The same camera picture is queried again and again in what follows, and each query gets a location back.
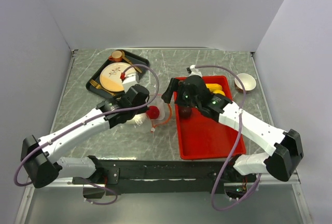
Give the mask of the red wrinkled fruit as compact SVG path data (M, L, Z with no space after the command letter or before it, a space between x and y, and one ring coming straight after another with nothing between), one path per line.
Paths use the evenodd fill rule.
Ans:
M160 115L160 110L157 106L152 105L146 111L146 115L149 117L149 119L158 119Z

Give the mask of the clear zip bag orange zipper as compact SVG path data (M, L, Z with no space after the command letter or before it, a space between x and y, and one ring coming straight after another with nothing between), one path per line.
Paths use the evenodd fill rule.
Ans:
M137 114L126 122L138 132L154 133L156 128L167 124L172 118L173 111L170 104L165 103L158 94L155 100L148 105L145 113Z

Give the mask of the white radish with leaves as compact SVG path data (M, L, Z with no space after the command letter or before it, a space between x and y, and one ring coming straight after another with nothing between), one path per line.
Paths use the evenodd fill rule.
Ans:
M141 126L147 120L147 115L145 113L137 114L131 119L131 123Z

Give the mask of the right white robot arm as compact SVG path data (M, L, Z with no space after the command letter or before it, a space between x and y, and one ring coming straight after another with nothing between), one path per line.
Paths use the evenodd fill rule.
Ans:
M175 99L178 106L196 108L201 115L238 131L264 150L239 156L227 168L231 181L258 173L269 173L280 181L288 181L304 157L297 131L284 131L249 114L226 97L222 86L205 83L201 76L192 75L184 80L172 78L161 98L165 103Z

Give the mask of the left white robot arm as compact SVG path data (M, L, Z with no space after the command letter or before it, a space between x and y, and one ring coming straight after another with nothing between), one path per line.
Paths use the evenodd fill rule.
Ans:
M120 98L111 97L70 125L49 135L23 140L21 162L35 188L42 188L58 178L81 177L98 183L104 168L95 156L66 158L65 154L88 138L131 120L147 110L149 91L131 86Z

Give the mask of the yellow banana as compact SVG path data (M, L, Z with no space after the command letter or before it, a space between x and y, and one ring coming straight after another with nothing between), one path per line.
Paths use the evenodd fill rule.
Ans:
M223 91L223 88L221 85L219 85L217 83L206 83L205 85L211 93L221 94L221 95L225 96L225 92Z

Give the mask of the dark maroon passion fruit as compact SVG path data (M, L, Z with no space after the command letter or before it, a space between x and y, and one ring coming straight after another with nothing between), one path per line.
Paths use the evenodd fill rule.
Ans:
M180 107L179 108L179 116L183 119L188 119L192 115L192 108L190 107Z

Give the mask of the cream and orange plate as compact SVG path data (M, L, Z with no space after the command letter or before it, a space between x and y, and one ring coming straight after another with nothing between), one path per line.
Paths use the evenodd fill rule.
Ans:
M99 76L101 86L111 92L122 92L124 88L120 75L129 66L128 63L123 62L107 65Z

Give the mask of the dark green tray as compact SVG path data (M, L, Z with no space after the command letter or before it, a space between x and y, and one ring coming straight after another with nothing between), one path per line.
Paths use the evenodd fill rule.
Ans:
M143 64L143 65L146 65L146 66L149 66L149 61L146 59L146 58L143 58L137 54L134 54L132 52L129 52L129 51L126 51L126 50L121 50L123 52L123 56L128 58L133 64L137 65L137 64ZM90 80L95 80L97 83L100 84L100 79L99 79L99 76L100 76L100 73L101 71L107 66L107 65L110 65L111 63L115 63L115 62L112 62L112 61L109 61L108 59L103 62L103 64L97 69L97 71L92 75L92 77L90 79L88 79L87 83L86 83L86 89L97 95L97 96L100 96L104 99L112 96L110 95L109 93L103 91L103 90L99 90L99 89L96 89L94 86L92 86L90 84ZM124 93L124 91L122 92L114 92L115 95L121 95Z

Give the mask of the gold spoon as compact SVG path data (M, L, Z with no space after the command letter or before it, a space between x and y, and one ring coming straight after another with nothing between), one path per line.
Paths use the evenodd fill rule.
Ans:
M134 69L138 72L138 73L142 73L142 71L137 67L137 66L134 66L134 64L126 57L122 57L123 60L125 60L127 63L129 63L130 65L133 65Z

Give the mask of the orange cup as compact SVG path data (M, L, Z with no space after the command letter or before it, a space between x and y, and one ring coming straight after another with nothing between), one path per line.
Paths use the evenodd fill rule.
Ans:
M115 50L108 57L109 61L112 62L121 62L123 60L123 52L121 50Z

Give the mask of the gold fork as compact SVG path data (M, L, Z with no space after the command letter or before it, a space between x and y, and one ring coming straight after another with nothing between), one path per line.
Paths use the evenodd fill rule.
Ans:
M108 90L105 89L101 84L97 83L95 80L90 80L89 82L90 82L90 84L91 84L92 86L94 86L96 89L103 90L103 91L109 93L110 95L115 96L115 93L108 91Z

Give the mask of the red plastic bin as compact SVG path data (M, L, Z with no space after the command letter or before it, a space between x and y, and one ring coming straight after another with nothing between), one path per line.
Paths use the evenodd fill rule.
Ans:
M238 132L202 116L193 109L189 118L180 116L178 105L175 107L179 155L184 160L226 158Z

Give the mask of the white bowl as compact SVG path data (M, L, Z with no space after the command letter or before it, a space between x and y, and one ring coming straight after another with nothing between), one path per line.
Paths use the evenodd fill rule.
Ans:
M237 74L237 78L235 78L235 80L234 80L234 86L235 86L235 89L241 93L243 93L242 86L244 86L246 93L249 93L249 92L252 92L256 88L257 83L256 83L255 78L253 76L251 76L250 74L240 73L240 74Z

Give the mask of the aluminium frame rail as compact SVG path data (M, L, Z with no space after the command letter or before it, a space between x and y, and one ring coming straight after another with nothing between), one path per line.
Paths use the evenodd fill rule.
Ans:
M109 185L112 183L118 183L120 182L119 173L115 173L112 176L109 176L108 179L102 179L101 182L105 183L107 182ZM198 179L194 178L162 178L162 179L130 179L131 181L144 181L144 182L156 182L156 181L197 181ZM228 185L240 185L242 183L242 179L237 179L237 181L227 181L224 178L221 178L221 180L225 181L225 184ZM290 179L286 182L279 181L275 178L273 178L271 175L268 174L262 174L259 180L259 183L262 185L282 185L282 184L301 184L300 179L298 177L298 174L293 174ZM55 181L51 182L47 185L47 187L62 187L66 185L79 185L79 184L85 184L84 180L82 178L60 178L56 179Z

